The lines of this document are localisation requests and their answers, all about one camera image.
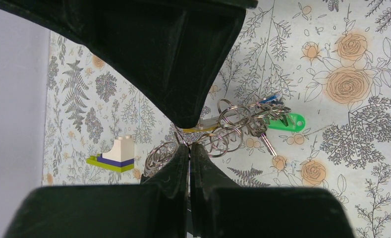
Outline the yellow key tag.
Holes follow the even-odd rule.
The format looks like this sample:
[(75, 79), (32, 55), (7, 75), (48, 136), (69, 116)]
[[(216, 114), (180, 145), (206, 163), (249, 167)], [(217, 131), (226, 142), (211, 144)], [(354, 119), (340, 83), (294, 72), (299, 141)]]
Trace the yellow key tag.
[(192, 128), (183, 128), (182, 132), (184, 133), (195, 133), (195, 132), (204, 132), (212, 131), (218, 127), (219, 122), (217, 118), (211, 119), (200, 119), (195, 127)]

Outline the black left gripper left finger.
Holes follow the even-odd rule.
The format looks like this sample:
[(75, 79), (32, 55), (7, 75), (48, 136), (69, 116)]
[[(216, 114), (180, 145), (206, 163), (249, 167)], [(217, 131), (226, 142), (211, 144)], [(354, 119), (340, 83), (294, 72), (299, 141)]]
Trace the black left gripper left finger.
[(188, 167), (189, 149), (179, 145), (169, 163), (143, 183), (154, 192), (143, 210), (148, 238), (187, 237)]

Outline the green key tag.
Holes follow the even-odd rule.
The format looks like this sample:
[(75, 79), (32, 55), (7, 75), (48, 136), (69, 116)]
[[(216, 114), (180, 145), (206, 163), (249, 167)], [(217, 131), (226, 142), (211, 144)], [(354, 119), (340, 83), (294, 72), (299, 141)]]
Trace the green key tag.
[(269, 129), (300, 132), (306, 125), (305, 118), (300, 114), (289, 113), (283, 119), (271, 120)]

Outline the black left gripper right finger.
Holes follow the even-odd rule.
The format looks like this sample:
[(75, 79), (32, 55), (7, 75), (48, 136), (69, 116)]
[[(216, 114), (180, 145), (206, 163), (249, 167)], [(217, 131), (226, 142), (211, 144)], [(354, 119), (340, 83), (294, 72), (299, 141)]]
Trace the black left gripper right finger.
[(240, 186), (219, 169), (199, 143), (191, 145), (190, 201), (193, 235), (200, 238), (223, 238), (219, 229), (220, 199), (215, 190)]

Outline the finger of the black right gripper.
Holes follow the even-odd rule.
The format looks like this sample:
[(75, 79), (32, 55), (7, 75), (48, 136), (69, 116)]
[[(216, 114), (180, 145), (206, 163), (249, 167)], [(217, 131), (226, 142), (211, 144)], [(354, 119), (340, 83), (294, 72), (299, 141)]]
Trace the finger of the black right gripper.
[(180, 128), (194, 127), (255, 0), (0, 0), (86, 46)]

